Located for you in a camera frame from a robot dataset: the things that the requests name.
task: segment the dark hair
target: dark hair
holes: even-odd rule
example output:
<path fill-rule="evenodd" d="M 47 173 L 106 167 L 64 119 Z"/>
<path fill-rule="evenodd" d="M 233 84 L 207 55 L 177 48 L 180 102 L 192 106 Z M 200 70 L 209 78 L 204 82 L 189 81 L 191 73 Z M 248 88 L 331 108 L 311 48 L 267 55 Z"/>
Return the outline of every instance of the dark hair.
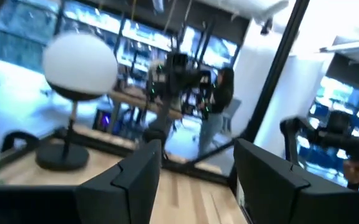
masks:
<path fill-rule="evenodd" d="M 235 71 L 233 71 L 230 67 L 223 67 L 219 70 L 218 74 L 222 75 L 222 82 L 218 85 L 218 89 L 220 89 L 220 91 L 226 91 L 230 94 L 231 101 L 235 91 Z"/>

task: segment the white wall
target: white wall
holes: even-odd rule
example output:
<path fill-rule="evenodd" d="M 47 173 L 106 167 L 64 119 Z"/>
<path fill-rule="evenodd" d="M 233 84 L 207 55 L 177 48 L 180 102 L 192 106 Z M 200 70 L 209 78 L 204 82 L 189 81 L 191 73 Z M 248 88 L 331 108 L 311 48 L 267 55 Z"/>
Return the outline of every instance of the white wall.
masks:
<path fill-rule="evenodd" d="M 289 117 L 307 115 L 332 57 L 310 54 L 287 59 L 255 139 L 257 146 L 277 156 L 283 155 L 285 145 L 279 124 Z"/>
<path fill-rule="evenodd" d="M 250 22 L 244 44 L 235 63 L 235 95 L 241 105 L 231 121 L 233 136 L 239 135 L 253 115 L 281 36 L 260 35 L 261 27 Z"/>

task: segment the white spherical lampshade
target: white spherical lampshade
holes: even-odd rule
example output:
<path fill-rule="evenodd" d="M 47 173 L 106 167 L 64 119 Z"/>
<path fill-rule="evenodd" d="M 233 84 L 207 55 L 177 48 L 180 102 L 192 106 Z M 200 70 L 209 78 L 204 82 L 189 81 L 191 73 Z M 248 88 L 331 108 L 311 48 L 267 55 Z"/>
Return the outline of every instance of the white spherical lampshade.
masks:
<path fill-rule="evenodd" d="M 116 83 L 118 65 L 113 51 L 91 34 L 59 35 L 44 50 L 45 79 L 58 94 L 71 100 L 91 100 Z"/>

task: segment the jeans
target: jeans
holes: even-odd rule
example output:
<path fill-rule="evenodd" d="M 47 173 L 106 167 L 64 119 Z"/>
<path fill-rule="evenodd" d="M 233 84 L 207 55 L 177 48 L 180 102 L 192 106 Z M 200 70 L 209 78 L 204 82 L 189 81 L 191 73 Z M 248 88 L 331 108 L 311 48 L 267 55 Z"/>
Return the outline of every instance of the jeans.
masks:
<path fill-rule="evenodd" d="M 222 125 L 223 115 L 221 113 L 209 114 L 208 119 L 203 121 L 198 140 L 199 157 L 209 151 L 214 135 L 222 129 Z"/>

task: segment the black lamp base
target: black lamp base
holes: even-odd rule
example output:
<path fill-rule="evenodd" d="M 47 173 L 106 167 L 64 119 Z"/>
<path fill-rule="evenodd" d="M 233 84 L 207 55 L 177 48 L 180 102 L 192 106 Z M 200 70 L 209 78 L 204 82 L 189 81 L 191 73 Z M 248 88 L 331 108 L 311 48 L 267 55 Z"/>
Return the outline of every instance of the black lamp base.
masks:
<path fill-rule="evenodd" d="M 43 169 L 53 171 L 73 171 L 84 168 L 88 163 L 89 152 L 82 146 L 70 145 L 67 155 L 63 156 L 63 144 L 46 144 L 36 152 L 36 163 Z"/>

